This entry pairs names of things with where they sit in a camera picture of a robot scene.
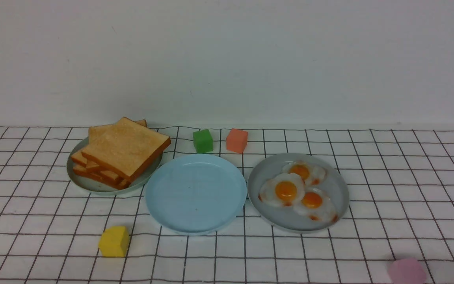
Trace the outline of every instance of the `light blue plate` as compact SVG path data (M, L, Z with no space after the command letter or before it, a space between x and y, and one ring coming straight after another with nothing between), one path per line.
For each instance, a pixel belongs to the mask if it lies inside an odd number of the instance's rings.
M228 225L245 204L239 169L212 155L182 156L153 173L145 187L148 211L179 234L208 234Z

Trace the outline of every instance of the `toast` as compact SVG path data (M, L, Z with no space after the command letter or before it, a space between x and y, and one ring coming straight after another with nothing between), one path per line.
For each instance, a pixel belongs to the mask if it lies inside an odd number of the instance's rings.
M99 166L96 162L87 160L87 163L85 164L85 170L87 172L99 172L99 171L103 170L103 168L101 166Z
M137 120L135 121L137 124L146 127L146 120ZM106 124L100 126L90 126L89 127L89 143L93 140L97 139L97 137L101 136L106 130L110 129L114 124Z
M169 136L123 117L84 147L82 155L134 182L170 144Z
M114 183L120 183L123 178L116 173L108 170L96 172L98 175L102 176L103 179L109 180Z
M138 120L135 121L137 124L140 124L144 127L146 127L146 120ZM100 126L91 126L89 127L89 143L92 142L93 140L96 140L99 136L101 136L107 129L110 129L110 127L113 124L106 124L106 125L100 125ZM82 156L82 149L74 152L71 155L71 160L76 163L81 165L82 167L87 169L87 172L96 172L100 171L103 168L96 164L93 161L87 162L87 158Z
M128 188L129 185L131 185L130 182L128 182L127 180L124 180L124 179L121 180L120 182L116 182L116 183L113 181L110 181L110 180L106 180L100 174L89 173L89 172L85 171L85 168L80 165L75 165L73 167L73 172L77 176L83 176L84 178L90 178L92 180L104 183L105 185L108 185L109 187L113 187L114 189L118 189L118 190L126 189L126 188Z

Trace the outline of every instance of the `pink cube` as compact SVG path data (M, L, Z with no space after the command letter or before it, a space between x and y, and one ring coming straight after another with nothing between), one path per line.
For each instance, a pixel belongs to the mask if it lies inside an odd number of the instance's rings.
M427 274L414 258L396 260L388 269L393 284L423 284Z
M236 128L231 129L227 135L227 150L243 153L248 143L248 132Z

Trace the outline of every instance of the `white wall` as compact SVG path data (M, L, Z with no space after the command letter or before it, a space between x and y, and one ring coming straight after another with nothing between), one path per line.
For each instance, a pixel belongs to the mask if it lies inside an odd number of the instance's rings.
M0 0L0 125L454 123L454 1Z

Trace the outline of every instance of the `plate rim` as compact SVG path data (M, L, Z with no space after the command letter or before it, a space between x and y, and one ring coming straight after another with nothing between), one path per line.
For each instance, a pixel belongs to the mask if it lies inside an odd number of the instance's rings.
M331 165L329 165L329 163L325 162L324 160L320 159L320 158L317 158L317 157L314 157L310 154L305 154L305 153L278 153L276 155L272 155L270 157L267 157L263 160L261 160L253 169L252 169L252 173L255 171L255 169L257 167L262 167L264 165L262 165L262 163L264 163L266 160L269 160L269 159L274 159L274 157L281 157L281 156L301 156L301 157L312 157L316 160L319 160L321 161L323 164L326 165L326 168L327 170L332 170L332 171L335 171L339 178L340 178L340 181L342 183L344 183L344 187L346 188L346 207L349 208L350 206L350 190L348 189L348 184L346 183L346 181L344 180L344 178L341 176L341 174L336 170L334 169ZM253 183L253 179L254 176L252 176L250 174L250 177L248 178L248 181L247 181L247 187L249 188L250 187L250 184ZM312 230L294 230L294 229L290 229L290 228L286 228L285 226L282 226L280 224L276 224L274 222L272 222L270 219L268 219L266 216L264 216L260 211L259 209L257 208L257 206L255 205L255 203L252 201L252 198L250 197L250 194L247 193L247 196L248 196L248 199L250 200L250 203L252 204L253 208L260 214L260 216L262 217L262 219L266 222L268 222L269 224L275 226L276 228L280 229L280 230L283 230L283 231L287 231L287 232L292 232L292 233L296 233L296 234L312 234L312 233L316 233L316 232L320 232L320 231L323 231L323 230L327 230L333 226L335 226L343 217L344 215L346 214L347 210L341 214L341 216L338 217L337 221L335 223L330 223L328 226L324 227L324 228L318 228L318 229L312 229Z
M72 176L75 176L77 178L82 178L81 176L78 176L76 173L73 172L73 166L74 166L74 162L71 160L71 155L76 153L76 151L78 151L80 148L80 145L81 144L88 144L88 141L89 141L89 137L86 137L84 138L83 140L81 140L80 142L78 142L78 144L76 144L76 146L74 146L74 148L70 151L69 155L68 155L68 160L66 162L66 171L68 172L68 176L70 178L70 181L72 183L74 183L77 187L80 188L81 191L83 192L87 192L87 193L92 193L92 194L97 194L99 196L115 196L115 195L119 195L119 194L125 194L125 193L129 193L129 192L132 192L132 191L135 191L137 190L139 187L143 187L147 182L148 180L150 180L151 176L155 173L155 171L157 171L157 169L159 169L159 166L160 166L160 163L162 162L162 156L164 153L161 153L157 159L155 161L158 161L158 165L157 167L155 167L155 169L150 173L150 176L148 176L148 178L138 182L138 183L135 183L133 185L130 185L128 188L126 189L120 189L120 190L117 190L117 189L113 189L113 191L109 191L109 192L99 192L99 191L93 191L93 190L90 190L90 189L86 189L85 187L79 185L75 179L72 178ZM95 180L91 180L92 182L96 182L96 183L99 183L102 185L101 182L98 182L98 181L95 181Z
M193 153L193 154L190 154L190 155L184 155L184 156L180 156L178 158L175 158L173 160L170 160L169 162L165 163L164 165L162 165L159 169L157 169L157 171L164 171L166 170L167 168L171 167L173 164L175 163L178 163L180 162L180 160L184 160L184 159L189 159L190 157L203 157L203 158L208 158L208 159L213 159L213 160L223 160L224 162L227 162L230 166L232 166L233 168L235 168L236 170L238 169L234 164L232 164L231 162L229 162L228 160L225 160L224 158L222 157L219 157L219 156L215 156L215 155L212 155L212 154L208 154L208 153ZM243 192L240 192L240 199L239 199L239 202L238 202L238 205L236 207L236 210L234 210L234 213L232 214L232 216L229 216L229 218L227 218L221 225L215 227L215 228L212 228L210 230L205 230L205 231L189 231L189 232L186 232L186 231L180 231L180 230L175 230L174 228L170 228L164 224L161 223L161 221L157 218L155 218L155 214L153 214L154 212L152 212L152 207L148 205L148 191L151 191L152 188L153 188L153 183L155 182L155 178L157 177L158 175L156 174L153 174L150 179L148 180L147 184L146 184L146 187L145 187L145 203L146 203L146 207L148 208L148 212L150 214L150 216L152 216L152 218L157 222L159 223L159 225L161 225L162 227L164 228L167 228L177 234L180 234L180 235L190 235L190 236L194 236L194 235L207 235L211 232L215 232L215 231L218 231L218 230L221 230L222 228L228 226L229 224L231 224L234 219L236 219L238 213L240 210L242 210L243 206L245 206L245 203L246 203L246 196L247 196L247 182L244 178L244 176L242 175L241 172L238 171L238 174L235 174L235 178L239 178L239 180L243 181L242 182L242 185L243 185L243 188L242 188L242 191Z

